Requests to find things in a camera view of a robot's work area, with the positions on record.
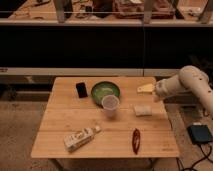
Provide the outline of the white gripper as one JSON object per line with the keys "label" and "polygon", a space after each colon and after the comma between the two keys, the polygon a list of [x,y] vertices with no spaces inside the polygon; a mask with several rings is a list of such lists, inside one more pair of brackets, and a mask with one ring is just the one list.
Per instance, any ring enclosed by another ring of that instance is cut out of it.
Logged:
{"label": "white gripper", "polygon": [[165,84],[164,81],[158,81],[155,84],[155,88],[154,88],[154,101],[158,102],[163,100],[167,95],[167,90],[165,88]]}

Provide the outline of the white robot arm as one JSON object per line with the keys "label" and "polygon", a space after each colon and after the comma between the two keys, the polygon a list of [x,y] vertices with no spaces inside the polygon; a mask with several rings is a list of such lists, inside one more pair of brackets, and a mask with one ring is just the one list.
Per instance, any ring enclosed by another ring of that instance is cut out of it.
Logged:
{"label": "white robot arm", "polygon": [[158,81],[154,86],[154,100],[164,100],[186,91],[192,92],[213,118],[213,89],[209,86],[209,77],[192,65],[184,66],[176,75]]}

